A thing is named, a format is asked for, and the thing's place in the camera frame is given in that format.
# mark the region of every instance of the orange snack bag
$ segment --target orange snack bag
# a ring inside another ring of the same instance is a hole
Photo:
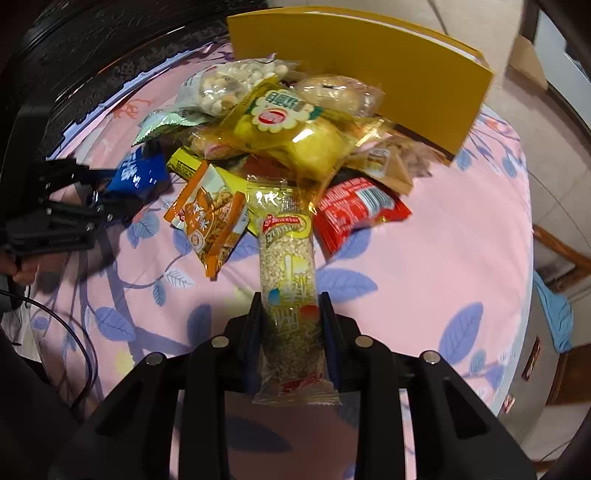
[[[232,194],[217,170],[203,162],[164,219],[185,232],[206,277],[215,278],[248,225],[246,196]]]

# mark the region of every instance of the bed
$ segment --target bed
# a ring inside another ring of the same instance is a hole
[[[54,157],[74,154],[93,168],[114,168],[129,151],[137,124],[172,103],[193,73],[232,58],[228,43],[180,55],[116,105],[103,106],[70,130]],[[525,155],[518,135],[482,106],[450,167],[433,165],[415,180],[403,223],[357,231],[330,261],[316,248],[317,289],[337,313],[392,351],[439,351],[498,414],[524,341],[532,287],[531,206]],[[248,311],[259,290],[258,242],[242,237],[216,281],[191,252],[184,234],[163,214],[184,181],[134,217],[113,226],[90,251],[49,255],[34,297],[83,329],[98,380],[85,415],[146,354],[191,351]],[[76,198],[75,189],[63,192]],[[74,340],[43,312],[31,326],[48,376],[71,403],[85,383]],[[415,478],[410,411],[401,392],[407,475]],[[337,407],[269,408],[227,395],[230,470],[236,480],[354,477],[359,397]],[[177,438],[171,472],[176,471]]]

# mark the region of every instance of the black cable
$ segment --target black cable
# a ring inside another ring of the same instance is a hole
[[[23,295],[19,295],[17,293],[10,293],[6,290],[2,290],[1,288],[0,288],[0,294],[6,295],[7,297],[11,297],[13,299],[27,301],[30,304],[34,305],[35,307],[37,307],[37,308],[43,310],[44,312],[46,312],[47,314],[51,315],[58,322],[60,322],[62,324],[62,326],[68,331],[68,333],[70,335],[72,335],[72,338],[80,347],[80,351],[82,352],[82,355],[84,355],[84,360],[86,361],[87,375],[86,375],[86,383],[84,385],[84,388],[82,388],[82,390],[80,391],[80,394],[76,397],[76,399],[72,403],[72,406],[70,407],[71,410],[75,410],[78,407],[78,405],[88,396],[88,394],[90,393],[90,391],[96,381],[96,377],[93,376],[92,363],[90,362],[90,357],[88,356],[88,353],[86,352],[86,349],[84,348],[84,345],[82,345],[82,341],[78,338],[78,336],[76,335],[76,333],[74,332],[72,327],[70,327],[57,313],[53,312],[51,309],[48,309],[42,303],[39,303],[36,300],[29,299],[29,298],[24,297]]]

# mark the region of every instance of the red logo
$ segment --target red logo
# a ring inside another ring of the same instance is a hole
[[[262,124],[276,125],[285,120],[286,116],[287,112],[285,110],[265,110],[259,115],[259,120]]]
[[[274,227],[278,223],[297,223],[299,225],[301,224],[301,220],[298,217],[293,216],[274,217],[269,214],[265,217],[265,220],[262,223],[262,232],[265,233],[269,228]]]

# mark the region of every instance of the cardboard box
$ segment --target cardboard box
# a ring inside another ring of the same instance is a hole
[[[451,160],[492,78],[482,54],[446,35],[396,18],[346,8],[284,7],[228,17],[236,59],[300,61],[381,88],[378,113],[400,132]]]

